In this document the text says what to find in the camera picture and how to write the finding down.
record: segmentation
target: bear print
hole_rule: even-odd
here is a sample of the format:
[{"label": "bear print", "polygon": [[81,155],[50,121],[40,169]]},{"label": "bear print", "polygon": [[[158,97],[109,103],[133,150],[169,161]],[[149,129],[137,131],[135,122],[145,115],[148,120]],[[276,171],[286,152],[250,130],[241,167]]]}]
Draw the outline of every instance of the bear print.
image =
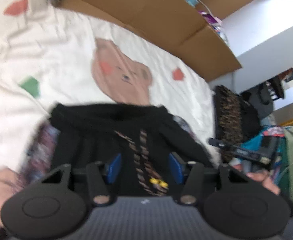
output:
[{"label": "bear print", "polygon": [[149,68],[131,60],[113,41],[96,39],[92,75],[103,93],[118,103],[149,105]]}]

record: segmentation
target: teal fabric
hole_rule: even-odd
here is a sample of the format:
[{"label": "teal fabric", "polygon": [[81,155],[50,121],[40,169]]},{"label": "teal fabric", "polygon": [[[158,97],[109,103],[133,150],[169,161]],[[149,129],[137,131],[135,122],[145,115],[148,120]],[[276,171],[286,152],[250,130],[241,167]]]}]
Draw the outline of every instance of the teal fabric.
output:
[{"label": "teal fabric", "polygon": [[[253,137],[252,139],[250,139],[249,141],[242,143],[241,147],[248,149],[248,150],[252,150],[252,151],[259,151],[260,147],[261,147],[261,142],[262,139],[264,137],[263,132],[267,131],[269,128],[273,128],[274,126],[265,126],[257,136]],[[273,182],[277,185],[278,184],[278,178],[279,178],[279,174],[281,171],[281,167],[282,167],[282,155],[283,152],[286,150],[286,142],[285,142],[285,137],[280,137],[280,141],[279,141],[279,145],[277,148],[277,156],[278,158],[276,159],[275,163],[272,166],[272,170],[271,170],[271,179],[273,180]],[[289,184],[287,183],[287,181],[284,180],[283,182],[283,191],[284,192],[288,192],[289,189]]]},{"label": "teal fabric", "polygon": [[[281,163],[280,174],[282,174],[282,172],[288,167],[286,140],[283,140],[283,151],[281,153],[281,156],[282,156],[282,163]],[[281,189],[281,192],[288,197],[290,197],[289,176],[290,176],[290,169],[287,169],[287,171],[284,173],[280,181],[278,181],[277,179],[274,181],[274,183],[277,184],[279,188]]]}]

